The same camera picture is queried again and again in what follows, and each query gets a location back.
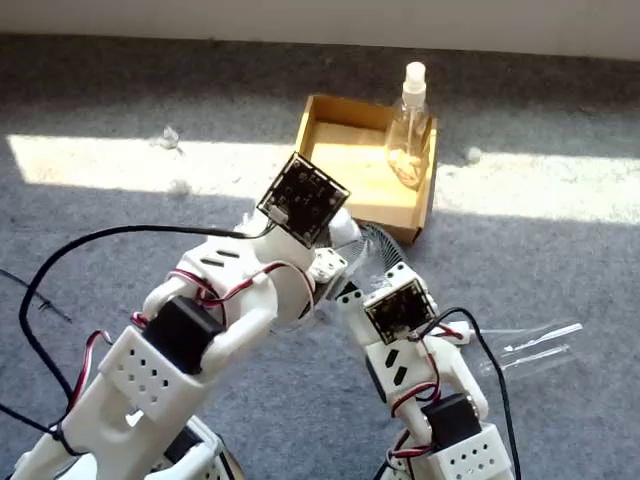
spray bottle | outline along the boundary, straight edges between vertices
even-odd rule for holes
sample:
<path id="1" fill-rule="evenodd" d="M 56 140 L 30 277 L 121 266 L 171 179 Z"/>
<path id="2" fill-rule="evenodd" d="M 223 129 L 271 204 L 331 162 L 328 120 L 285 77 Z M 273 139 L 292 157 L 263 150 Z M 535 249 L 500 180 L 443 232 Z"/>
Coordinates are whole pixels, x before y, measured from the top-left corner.
<path id="1" fill-rule="evenodd" d="M 424 154 L 429 119 L 426 94 L 425 66 L 412 62 L 407 65 L 402 97 L 387 128 L 385 154 L 398 179 L 413 190 L 419 188 L 429 161 Z"/>

open cardboard box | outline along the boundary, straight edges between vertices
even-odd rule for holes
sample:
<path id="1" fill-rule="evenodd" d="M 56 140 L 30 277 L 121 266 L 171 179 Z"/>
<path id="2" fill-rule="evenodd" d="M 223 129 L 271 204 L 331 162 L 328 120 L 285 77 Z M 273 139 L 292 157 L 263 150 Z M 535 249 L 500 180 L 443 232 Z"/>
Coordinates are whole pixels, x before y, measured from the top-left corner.
<path id="1" fill-rule="evenodd" d="M 433 204 L 436 119 L 427 125 L 428 167 L 417 191 L 405 187 L 387 164 L 385 130 L 391 107 L 329 95 L 307 101 L 296 149 L 351 191 L 346 206 L 357 220 L 382 225 L 396 240 L 415 242 Z"/>

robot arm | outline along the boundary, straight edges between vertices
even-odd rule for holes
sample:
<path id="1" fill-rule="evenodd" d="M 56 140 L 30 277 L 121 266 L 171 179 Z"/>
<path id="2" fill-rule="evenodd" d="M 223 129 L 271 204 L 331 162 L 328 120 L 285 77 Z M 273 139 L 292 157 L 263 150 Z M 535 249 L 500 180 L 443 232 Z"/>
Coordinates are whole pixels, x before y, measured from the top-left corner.
<path id="1" fill-rule="evenodd" d="M 171 478 L 240 478 L 233 468 L 215 467 L 231 459 L 192 415 L 235 355 L 275 322 L 294 321 L 313 306 L 320 289 L 309 272 L 326 281 L 346 267 L 332 265 L 324 278 L 323 262 L 313 265 L 313 242 L 347 196 L 294 154 L 258 205 L 257 215 L 277 226 L 252 239 L 208 237 L 186 252 L 145 301 L 148 326 L 123 332 L 57 425 L 58 438 L 43 435 L 18 461 L 12 480 L 166 478 L 168 470 L 165 477 L 155 470 L 185 432 L 193 438 L 171 461 Z M 132 410 L 139 412 L 135 421 Z M 194 467 L 196 460 L 202 468 Z"/>
<path id="2" fill-rule="evenodd" d="M 363 348 L 380 398 L 406 426 L 388 452 L 382 479 L 511 480 L 511 462 L 495 425 L 485 423 L 487 400 L 455 342 L 415 334 L 437 305 L 424 281 L 404 263 L 386 273 L 389 287 L 337 299 Z M 455 329 L 466 330 L 456 324 Z M 441 398 L 441 388 L 455 393 Z"/>

black cable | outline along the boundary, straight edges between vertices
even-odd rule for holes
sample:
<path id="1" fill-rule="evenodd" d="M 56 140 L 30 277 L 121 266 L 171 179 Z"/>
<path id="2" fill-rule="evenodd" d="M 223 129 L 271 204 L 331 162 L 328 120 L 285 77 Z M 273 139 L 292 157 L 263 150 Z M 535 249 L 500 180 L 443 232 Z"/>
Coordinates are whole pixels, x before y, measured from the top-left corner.
<path id="1" fill-rule="evenodd" d="M 427 324 L 427 327 L 424 330 L 422 330 L 422 332 L 420 332 L 420 334 L 417 337 L 410 338 L 410 340 L 414 342 L 421 341 L 431 330 L 437 327 L 440 322 L 442 322 L 448 316 L 453 315 L 454 313 L 461 313 L 465 317 L 467 317 L 467 320 L 469 320 L 469 322 L 471 323 L 471 326 L 473 327 L 473 330 L 476 332 L 476 337 L 478 337 L 478 342 L 480 342 L 480 346 L 482 347 L 482 349 L 484 350 L 484 353 L 489 358 L 489 361 L 493 365 L 493 368 L 495 369 L 496 374 L 498 375 L 498 382 L 500 384 L 500 393 L 502 395 L 502 404 L 504 405 L 504 417 L 507 423 L 507 433 L 509 435 L 509 446 L 511 447 L 511 456 L 513 458 L 513 469 L 515 471 L 515 477 L 516 477 L 515 480 L 521 480 L 522 472 L 520 470 L 520 455 L 518 455 L 518 445 L 516 443 L 516 434 L 513 429 L 513 420 L 511 418 L 511 405 L 509 404 L 509 393 L 507 392 L 507 382 L 504 379 L 504 374 L 502 373 L 502 368 L 500 368 L 500 364 L 498 363 L 498 360 L 496 360 L 496 357 L 493 355 L 493 352 L 489 348 L 489 345 L 487 345 L 487 342 L 485 342 L 484 337 L 480 332 L 480 327 L 478 326 L 478 322 L 476 322 L 476 319 L 473 317 L 471 312 L 469 312 L 469 310 L 467 310 L 466 308 L 462 308 L 462 307 L 450 308 L 445 312 L 443 312 L 441 315 L 438 315 L 434 320 L 431 320 Z"/>
<path id="2" fill-rule="evenodd" d="M 41 431 L 42 433 L 50 433 L 49 429 L 42 425 L 41 423 L 36 422 L 35 420 L 31 420 L 29 417 L 22 415 L 21 413 L 16 412 L 14 409 L 7 407 L 0 403 L 0 411 L 6 413 L 11 418 L 18 420 L 19 422 L 24 423 L 25 425 L 29 425 L 36 430 Z"/>
<path id="3" fill-rule="evenodd" d="M 111 235 L 119 235 L 121 233 L 133 233 L 133 232 L 173 232 L 173 233 L 188 233 L 194 235 L 210 235 L 215 237 L 230 237 L 242 240 L 249 240 L 260 238 L 270 232 L 275 225 L 268 224 L 267 227 L 257 235 L 248 235 L 246 233 L 241 232 L 233 232 L 229 230 L 223 230 L 219 228 L 202 228 L 202 227 L 181 227 L 181 226 L 173 226 L 173 225 L 124 225 L 120 227 L 112 227 L 106 228 L 104 230 L 99 230 L 97 232 L 90 233 L 88 235 L 84 235 L 79 237 L 62 248 L 58 249 L 53 255 L 51 255 L 38 269 L 36 274 L 31 280 L 31 283 L 27 287 L 27 292 L 24 294 L 22 298 L 22 303 L 20 305 L 20 312 L 18 314 L 20 319 L 20 327 L 22 328 L 22 332 L 24 333 L 29 345 L 31 348 L 35 350 L 38 356 L 42 359 L 44 364 L 47 366 L 49 371 L 56 378 L 62 390 L 64 391 L 67 400 L 71 400 L 71 396 L 73 395 L 73 389 L 71 385 L 64 377 L 63 373 L 60 371 L 56 363 L 49 356 L 47 351 L 44 349 L 42 344 L 38 341 L 36 336 L 33 334 L 31 330 L 31 326 L 29 325 L 29 319 L 27 314 L 29 312 L 29 306 L 31 305 L 31 301 L 36 294 L 36 290 L 42 280 L 44 279 L 47 272 L 55 265 L 55 263 L 60 260 L 64 255 L 69 253 L 70 251 L 86 244 L 92 242 L 93 240 L 98 240 L 99 238 L 108 237 Z"/>
<path id="4" fill-rule="evenodd" d="M 14 275 L 13 273 L 9 272 L 8 270 L 5 270 L 4 268 L 0 268 L 0 275 L 2 275 L 5 278 L 8 278 L 9 280 L 13 280 L 14 282 L 22 285 L 25 288 L 29 288 L 29 283 L 27 283 L 25 280 L 21 279 L 17 275 Z M 42 305 L 38 307 L 38 310 L 51 310 L 53 313 L 55 313 L 60 318 L 62 318 L 65 322 L 73 323 L 73 319 L 69 315 L 67 315 L 58 307 L 56 307 L 55 304 L 50 299 L 42 295 L 40 292 L 36 291 L 34 293 L 34 297 L 37 297 L 42 302 Z"/>

bottle cap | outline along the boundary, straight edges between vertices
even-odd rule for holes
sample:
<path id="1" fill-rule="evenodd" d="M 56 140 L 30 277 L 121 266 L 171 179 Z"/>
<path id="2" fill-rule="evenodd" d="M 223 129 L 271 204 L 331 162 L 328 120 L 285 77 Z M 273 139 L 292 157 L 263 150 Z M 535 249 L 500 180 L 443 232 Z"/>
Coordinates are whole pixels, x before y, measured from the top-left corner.
<path id="1" fill-rule="evenodd" d="M 427 94 L 426 68 L 421 62 L 407 65 L 407 73 L 402 85 L 402 100 L 410 107 L 421 107 Z"/>

